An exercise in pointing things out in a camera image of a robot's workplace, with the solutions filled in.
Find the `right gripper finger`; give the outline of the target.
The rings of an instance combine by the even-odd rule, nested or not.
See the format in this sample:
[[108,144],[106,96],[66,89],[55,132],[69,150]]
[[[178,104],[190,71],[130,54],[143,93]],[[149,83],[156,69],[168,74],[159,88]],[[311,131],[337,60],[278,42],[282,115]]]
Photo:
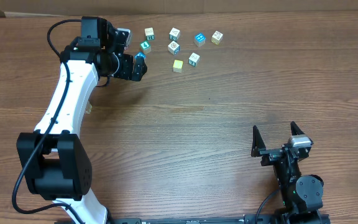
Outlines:
[[304,135],[304,132],[299,128],[299,126],[294,121],[290,123],[290,127],[291,127],[292,136]]
[[252,128],[252,149],[251,149],[251,156],[252,157],[260,157],[261,152],[266,150],[264,141],[260,135],[259,129],[256,125]]

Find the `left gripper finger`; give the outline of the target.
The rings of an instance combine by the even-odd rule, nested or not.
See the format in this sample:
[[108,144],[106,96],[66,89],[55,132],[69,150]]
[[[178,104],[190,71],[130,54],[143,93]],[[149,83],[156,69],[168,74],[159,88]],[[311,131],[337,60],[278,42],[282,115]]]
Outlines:
[[118,30],[114,33],[114,41],[113,41],[113,52],[115,53],[123,53],[124,50],[124,40],[125,36],[121,34]]
[[147,66],[145,64],[145,58],[143,58],[142,56],[136,56],[131,80],[135,82],[141,81],[142,77],[145,75],[146,72]]

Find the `cream block red edge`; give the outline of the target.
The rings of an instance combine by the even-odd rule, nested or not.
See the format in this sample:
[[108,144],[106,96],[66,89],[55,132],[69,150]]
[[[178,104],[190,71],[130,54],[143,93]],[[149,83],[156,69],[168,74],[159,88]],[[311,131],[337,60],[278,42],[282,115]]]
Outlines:
[[90,102],[87,102],[86,108],[85,108],[85,114],[90,114],[92,110],[92,105]]

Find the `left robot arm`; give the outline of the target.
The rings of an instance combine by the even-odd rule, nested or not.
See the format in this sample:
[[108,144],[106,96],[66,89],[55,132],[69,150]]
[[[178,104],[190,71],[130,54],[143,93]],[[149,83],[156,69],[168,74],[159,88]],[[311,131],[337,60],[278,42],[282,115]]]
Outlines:
[[101,17],[82,17],[81,33],[57,52],[60,78],[50,104],[31,133],[20,133],[18,182],[30,193],[60,207],[73,223],[112,223],[111,212],[91,189],[91,161],[80,141],[89,98],[99,79],[138,82],[147,72],[145,58],[126,53],[132,34]]

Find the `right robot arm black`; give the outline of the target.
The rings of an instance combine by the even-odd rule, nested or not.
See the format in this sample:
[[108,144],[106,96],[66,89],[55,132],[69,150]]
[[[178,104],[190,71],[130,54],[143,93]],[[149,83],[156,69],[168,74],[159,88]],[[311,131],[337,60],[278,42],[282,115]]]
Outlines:
[[292,121],[291,136],[280,148],[267,149],[257,126],[253,126],[252,157],[260,157],[262,166],[272,166],[278,180],[278,189],[273,191],[259,206],[255,223],[259,222],[264,205],[280,193],[283,208],[264,220],[267,223],[328,223],[322,216],[324,182],[318,175],[302,175],[298,163],[309,157],[313,140]]

